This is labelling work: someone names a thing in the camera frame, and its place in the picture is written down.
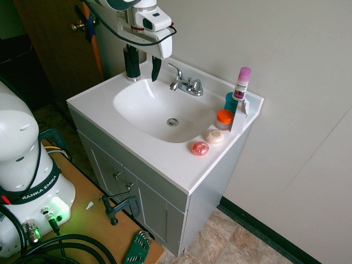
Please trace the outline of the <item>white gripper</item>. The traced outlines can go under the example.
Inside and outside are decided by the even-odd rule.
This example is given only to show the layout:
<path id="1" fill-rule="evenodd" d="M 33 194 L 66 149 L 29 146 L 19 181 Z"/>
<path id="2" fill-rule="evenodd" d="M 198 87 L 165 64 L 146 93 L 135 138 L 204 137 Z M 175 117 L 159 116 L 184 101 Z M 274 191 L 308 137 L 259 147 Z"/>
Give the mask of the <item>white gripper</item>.
<path id="1" fill-rule="evenodd" d="M 172 54 L 172 37 L 168 29 L 171 18 L 161 10 L 137 11 L 131 23 L 126 22 L 128 12 L 117 13 L 117 33 L 126 48 L 130 61 L 138 61 L 138 49 L 152 55 L 152 82 L 156 81 L 162 59 Z"/>

